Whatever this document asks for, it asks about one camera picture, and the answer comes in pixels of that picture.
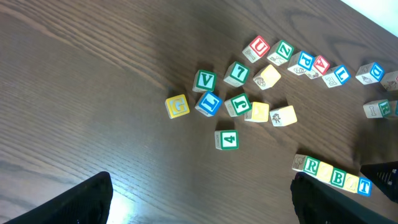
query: green block face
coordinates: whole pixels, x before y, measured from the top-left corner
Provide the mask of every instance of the green block face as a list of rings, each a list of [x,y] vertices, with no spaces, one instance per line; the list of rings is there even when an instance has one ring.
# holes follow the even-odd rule
[[[276,53],[286,60],[291,58],[293,51],[294,47],[284,40],[281,40],[278,48],[276,49]]]
[[[311,175],[317,175],[319,163],[320,161],[318,159],[307,156],[307,158],[305,159],[303,171]]]
[[[214,91],[214,87],[216,86],[216,79],[217,74],[213,72],[199,70],[196,86],[204,90]]]
[[[388,102],[388,100],[380,102],[379,108],[383,117],[386,117],[392,113],[390,103]]]
[[[242,65],[239,62],[235,62],[234,67],[231,70],[230,77],[235,79],[236,81],[245,84],[248,79],[250,73],[250,69],[246,66]]]
[[[231,102],[237,115],[242,115],[251,110],[251,104],[245,93],[235,96],[231,99]]]
[[[232,150],[239,148],[239,136],[235,130],[221,132],[221,150]]]
[[[333,168],[330,184],[338,188],[343,188],[344,181],[346,180],[346,174],[347,173],[345,171],[342,171],[341,169]]]

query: wooden block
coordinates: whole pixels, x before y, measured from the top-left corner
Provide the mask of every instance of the wooden block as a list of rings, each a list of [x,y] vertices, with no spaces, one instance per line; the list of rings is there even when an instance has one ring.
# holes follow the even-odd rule
[[[292,56],[287,70],[296,75],[303,75],[305,72],[311,71],[314,61],[314,57],[302,50]]]
[[[269,105],[266,103],[252,102],[251,110],[244,114],[245,121],[267,122]]]
[[[269,51],[268,43],[259,35],[257,36],[242,53],[251,63],[256,62]]]
[[[322,78],[329,88],[333,88],[344,85],[351,78],[351,75],[344,65],[339,65],[329,69]]]
[[[251,110],[251,104],[245,93],[226,100],[224,104],[231,117],[241,116]]]
[[[344,187],[344,182],[346,180],[346,174],[347,173],[345,171],[334,167],[330,179],[330,184],[334,187],[342,189]]]
[[[260,89],[266,90],[273,87],[280,78],[281,75],[274,66],[268,65],[253,77],[253,81]]]
[[[376,100],[363,105],[367,118],[385,118],[392,114],[388,100]]]
[[[216,148],[232,150],[239,148],[239,135],[237,130],[215,131]]]
[[[267,59],[276,66],[288,62],[292,57],[294,47],[285,40],[280,40],[269,50]]]
[[[386,116],[387,119],[398,119],[398,101],[390,101],[391,114]]]
[[[363,65],[358,69],[355,78],[363,85],[379,82],[384,76],[384,69],[376,62]]]
[[[333,166],[326,162],[320,162],[316,178],[324,183],[330,183]]]
[[[304,155],[300,155],[300,154],[294,155],[292,170],[296,170],[299,172],[303,171],[306,158],[307,158],[307,156],[304,156]]]
[[[324,59],[321,55],[318,55],[315,57],[311,71],[307,71],[305,74],[311,79],[319,78],[326,74],[329,66],[329,62],[326,61],[326,59]]]
[[[199,70],[193,81],[192,91],[203,93],[205,91],[214,91],[216,86],[217,74],[204,70]]]
[[[320,161],[318,159],[314,159],[310,156],[305,158],[305,164],[303,171],[308,173],[311,176],[316,177],[319,169]]]
[[[189,114],[189,107],[184,94],[166,99],[165,105],[170,119]]]
[[[234,62],[228,67],[224,77],[224,82],[230,84],[231,86],[239,87],[246,83],[249,74],[249,68],[239,62]]]
[[[358,184],[359,184],[359,177],[351,174],[346,174],[343,190],[356,194],[358,191]]]
[[[387,73],[380,83],[387,91],[398,90],[398,71]]]
[[[372,182],[364,177],[359,178],[357,193],[363,196],[370,197],[372,192]]]
[[[272,124],[275,127],[287,126],[297,122],[293,106],[285,106],[269,112]]]
[[[220,108],[223,100],[212,92],[207,91],[199,99],[195,109],[207,117],[214,116]]]

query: wood grain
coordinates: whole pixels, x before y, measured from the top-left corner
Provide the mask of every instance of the wood grain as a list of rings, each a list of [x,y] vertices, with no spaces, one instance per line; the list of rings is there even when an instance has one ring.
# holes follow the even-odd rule
[[[269,62],[241,54],[256,35],[352,75],[373,61],[398,70],[396,37],[337,0],[0,0],[0,222],[106,170],[109,223],[298,223],[289,189],[297,151],[355,175],[398,159],[397,123],[366,119],[362,108],[393,95],[354,78],[328,89],[287,65],[261,91],[251,77]],[[235,60],[252,70],[243,88],[222,82]],[[293,105],[298,123],[248,123],[225,107],[204,117],[193,110],[198,69],[218,74],[222,99],[246,92],[271,109]],[[181,93],[192,112],[170,120],[164,100]],[[239,131],[238,151],[215,149],[224,128]],[[379,189],[343,193],[398,221]]]

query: row of blocks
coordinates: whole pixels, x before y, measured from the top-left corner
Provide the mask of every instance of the row of blocks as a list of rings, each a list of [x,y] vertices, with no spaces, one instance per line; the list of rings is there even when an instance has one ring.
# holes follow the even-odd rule
[[[310,156],[296,154],[292,169],[305,172],[319,181],[339,189],[368,197],[371,196],[372,182],[369,179],[348,174],[341,169],[337,169],[326,162],[319,161]]]
[[[311,79],[322,77],[328,88],[343,85],[351,78],[344,65],[329,69],[329,62],[321,55],[313,57],[305,51],[293,55],[294,47],[285,40],[280,40],[270,48],[261,36],[257,36],[242,53],[254,63],[268,51],[267,59],[274,65],[280,66],[290,61],[287,70],[296,75],[306,74]],[[363,85],[381,82],[388,91],[398,90],[398,71],[384,75],[384,69],[376,62],[361,66],[355,77]]]
[[[398,101],[376,100],[363,105],[367,118],[398,119]]]
[[[214,116],[221,107],[222,102],[221,98],[207,91],[201,96],[195,109],[207,117]],[[184,94],[166,99],[165,105],[171,119],[190,112]],[[268,122],[268,116],[270,116],[272,124],[275,127],[287,126],[297,122],[293,106],[285,106],[269,111],[267,103],[250,103],[245,93],[226,100],[224,105],[231,117],[244,115],[245,121],[257,123]]]

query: yellow letter block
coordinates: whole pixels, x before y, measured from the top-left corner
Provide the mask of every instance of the yellow letter block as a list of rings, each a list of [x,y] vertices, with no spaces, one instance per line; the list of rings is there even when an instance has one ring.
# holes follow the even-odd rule
[[[327,164],[326,162],[319,163],[317,179],[329,183],[331,179],[331,174],[333,173],[333,166]]]
[[[167,99],[165,104],[170,119],[189,113],[187,99],[185,98],[184,94]]]
[[[253,77],[254,82],[262,90],[273,87],[279,79],[280,74],[272,65],[268,65],[266,68],[263,68]]]
[[[251,110],[244,114],[244,120],[252,122],[267,122],[268,112],[269,112],[268,104],[253,102],[251,103]]]
[[[359,177],[346,174],[346,180],[344,181],[343,189],[352,193],[357,193],[359,183]]]

